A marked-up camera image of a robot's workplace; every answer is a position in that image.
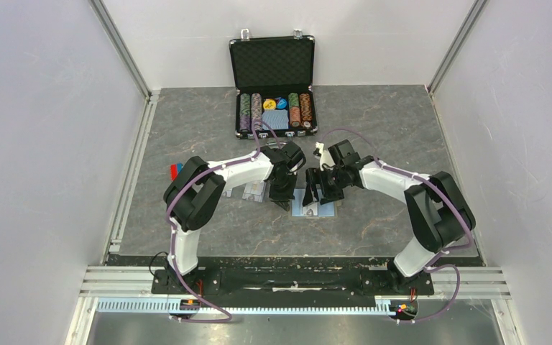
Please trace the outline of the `clear plastic card sleeve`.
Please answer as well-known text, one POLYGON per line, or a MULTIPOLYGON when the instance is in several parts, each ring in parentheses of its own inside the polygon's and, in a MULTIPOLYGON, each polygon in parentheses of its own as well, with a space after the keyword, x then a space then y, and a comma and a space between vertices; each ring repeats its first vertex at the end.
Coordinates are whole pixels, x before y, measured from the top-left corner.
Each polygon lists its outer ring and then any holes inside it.
POLYGON ((263 203, 267 195, 268 183, 265 181, 253 181, 234 188, 231 198, 239 198, 243 201, 263 203))

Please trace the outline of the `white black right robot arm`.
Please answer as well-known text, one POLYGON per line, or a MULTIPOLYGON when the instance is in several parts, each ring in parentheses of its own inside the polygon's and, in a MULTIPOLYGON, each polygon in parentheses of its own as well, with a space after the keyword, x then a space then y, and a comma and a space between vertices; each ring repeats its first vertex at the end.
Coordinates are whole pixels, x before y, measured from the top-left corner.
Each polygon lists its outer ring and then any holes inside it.
POLYGON ((313 154, 319 166, 305 172, 303 206, 340 201, 347 187, 375 191, 406 206, 413 238, 387 264, 391 291, 407 292, 427 266, 459 248, 458 240, 473 241, 476 219, 451 174, 409 172, 372 156, 361 157, 349 140, 330 147, 317 142, 313 154))

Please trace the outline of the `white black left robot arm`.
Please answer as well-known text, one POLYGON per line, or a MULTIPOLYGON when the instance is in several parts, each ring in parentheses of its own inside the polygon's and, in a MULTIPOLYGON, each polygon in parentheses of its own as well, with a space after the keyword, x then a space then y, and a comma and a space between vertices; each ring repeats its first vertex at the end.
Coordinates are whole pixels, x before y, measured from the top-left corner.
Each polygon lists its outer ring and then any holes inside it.
POLYGON ((297 183, 297 170, 306 162, 302 149, 293 142, 281 148, 263 146, 230 160, 205 161, 190 158, 164 193, 165 220, 171 228, 168 265, 170 284, 180 293, 197 283, 200 230, 213 217, 222 193, 247 183, 268 183, 269 200, 290 210, 297 183))

